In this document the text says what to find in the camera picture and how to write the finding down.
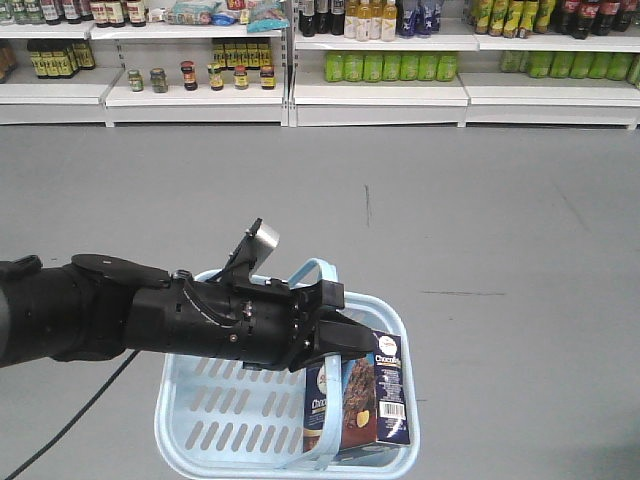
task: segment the snack package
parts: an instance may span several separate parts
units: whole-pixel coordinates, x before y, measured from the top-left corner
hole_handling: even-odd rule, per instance
[[[246,5],[249,9],[247,33],[278,30],[289,26],[280,0],[248,0]]]

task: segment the black cable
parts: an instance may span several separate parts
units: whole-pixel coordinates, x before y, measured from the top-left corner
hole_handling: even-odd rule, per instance
[[[136,358],[136,355],[140,353],[140,350],[134,350],[131,355],[127,357],[127,359],[122,362],[122,364],[118,367],[118,369],[111,374],[111,376],[107,379],[106,382],[100,387],[100,389],[95,393],[93,397],[82,407],[78,413],[74,415],[74,417],[69,420],[69,422],[60,430],[55,437],[53,437],[49,442],[34,453],[31,458],[29,458],[26,462],[20,465],[13,473],[11,473],[5,480],[13,480],[22,472],[24,472],[27,468],[29,468],[36,460],[38,460],[42,455],[47,453],[51,447],[53,447],[58,441],[65,436],[65,434],[71,430],[71,428],[78,423],[78,420],[82,418],[82,416],[87,413],[87,411],[93,406],[94,403],[98,401],[98,399],[102,396],[104,392],[107,391],[107,388],[111,386],[113,382],[115,382],[116,378],[120,376],[120,374],[124,371],[125,368],[129,366],[129,364]]]

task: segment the store shelf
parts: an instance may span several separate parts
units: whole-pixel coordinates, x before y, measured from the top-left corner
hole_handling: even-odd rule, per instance
[[[480,50],[554,50],[589,52],[631,52],[640,53],[640,30],[632,27],[625,33],[611,32],[600,37],[589,35],[577,40],[571,35],[558,33],[532,34],[529,38],[504,38],[474,34]]]
[[[462,73],[460,79],[469,96],[467,122],[635,128],[640,112],[640,91],[624,81],[505,73]]]
[[[238,38],[238,37],[280,37],[280,30],[247,33],[246,25],[170,25],[165,22],[147,23],[144,27],[125,25],[122,28],[94,28],[93,40],[126,40],[154,38]]]
[[[478,41],[460,20],[443,19],[439,33],[428,38],[396,37],[393,42],[369,40],[358,42],[341,35],[322,34],[303,37],[296,33],[295,45],[298,50],[478,50]]]
[[[0,25],[0,38],[89,38],[93,22],[75,25]]]
[[[167,93],[154,93],[151,85],[131,91],[123,77],[106,98],[108,124],[118,122],[278,122],[282,120],[284,71],[277,72],[273,90],[263,90],[257,72],[249,72],[247,90],[233,87],[231,72],[224,72],[225,87],[213,91],[199,79],[200,87],[187,91],[170,85]]]
[[[468,97],[452,82],[327,83],[321,72],[296,72],[290,124],[382,125],[456,123],[464,120]]]

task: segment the gray floor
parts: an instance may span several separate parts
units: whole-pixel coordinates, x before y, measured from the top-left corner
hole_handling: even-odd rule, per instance
[[[387,300],[423,447],[407,479],[640,478],[640,136],[621,130],[2,127],[2,259],[219,266],[255,217]],[[0,475],[120,360],[0,371]],[[177,479],[141,355],[25,479]]]

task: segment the green can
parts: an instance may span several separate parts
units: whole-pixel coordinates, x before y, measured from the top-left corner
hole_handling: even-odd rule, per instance
[[[556,52],[551,64],[549,76],[553,78],[567,78],[575,59],[575,52]]]
[[[629,68],[629,73],[627,74],[627,82],[635,85],[640,80],[640,55],[636,55],[633,58],[633,63]]]
[[[344,56],[344,79],[347,82],[361,82],[364,72],[364,55],[347,53]]]
[[[384,57],[381,53],[367,53],[364,56],[364,81],[369,83],[381,81],[383,64]]]
[[[606,78],[616,81],[624,80],[627,78],[627,73],[629,73],[629,68],[632,63],[633,53],[614,53],[609,68],[607,69]]]
[[[552,63],[553,52],[531,52],[527,73],[531,78],[548,77]]]
[[[576,52],[569,76],[571,78],[587,78],[594,57],[595,53],[593,52]]]
[[[342,52],[328,52],[324,62],[324,79],[327,82],[344,80],[344,55]]]
[[[418,63],[418,80],[426,82],[436,79],[440,56],[435,52],[423,53]]]
[[[418,66],[420,55],[414,52],[405,52],[400,61],[400,80],[411,81],[418,78]]]
[[[402,56],[399,53],[385,53],[382,67],[382,80],[395,82],[400,79],[400,63]]]
[[[505,50],[500,57],[500,71],[504,73],[516,73],[520,69],[520,63],[524,57],[522,50]]]
[[[613,54],[611,52],[596,52],[587,77],[604,78],[607,75],[607,70],[609,69],[612,58]]]
[[[450,82],[456,78],[456,73],[458,73],[458,54],[456,52],[444,52],[438,62],[436,80]]]

